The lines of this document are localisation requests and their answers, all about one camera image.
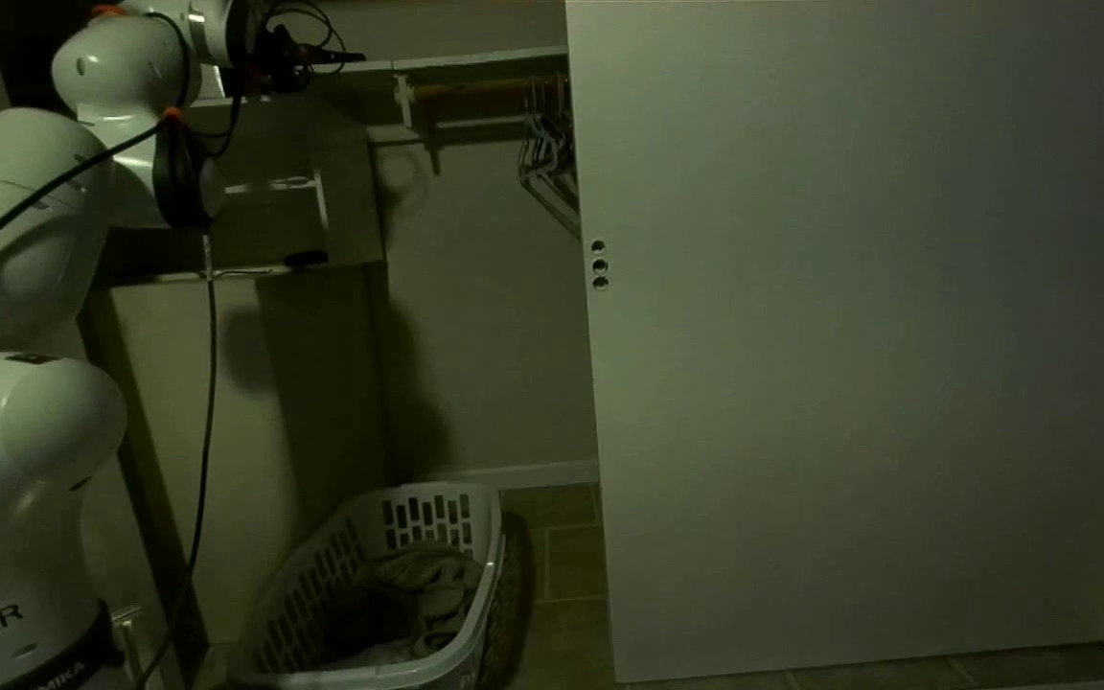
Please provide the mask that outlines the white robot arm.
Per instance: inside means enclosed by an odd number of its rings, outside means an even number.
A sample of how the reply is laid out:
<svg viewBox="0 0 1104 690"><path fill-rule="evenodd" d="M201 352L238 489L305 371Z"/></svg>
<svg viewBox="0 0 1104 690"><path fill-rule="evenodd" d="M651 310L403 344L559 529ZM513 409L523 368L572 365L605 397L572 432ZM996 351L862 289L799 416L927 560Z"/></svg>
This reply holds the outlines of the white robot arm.
<svg viewBox="0 0 1104 690"><path fill-rule="evenodd" d="M118 228L208 232L218 147L201 76L297 94L344 48L297 38L297 0L109 0L52 58L52 109L0 110L0 690L141 690L84 538L84 489L118 452L116 380L53 344Z"/></svg>

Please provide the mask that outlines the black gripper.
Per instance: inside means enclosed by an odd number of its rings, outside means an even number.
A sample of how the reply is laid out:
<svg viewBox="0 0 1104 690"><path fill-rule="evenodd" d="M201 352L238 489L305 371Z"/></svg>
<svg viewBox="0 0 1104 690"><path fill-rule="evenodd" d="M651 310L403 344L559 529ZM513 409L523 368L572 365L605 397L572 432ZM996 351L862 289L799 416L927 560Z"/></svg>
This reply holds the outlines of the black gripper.
<svg viewBox="0 0 1104 690"><path fill-rule="evenodd" d="M229 96L301 94L319 67L361 63L319 0L233 0L227 38L223 86Z"/></svg>

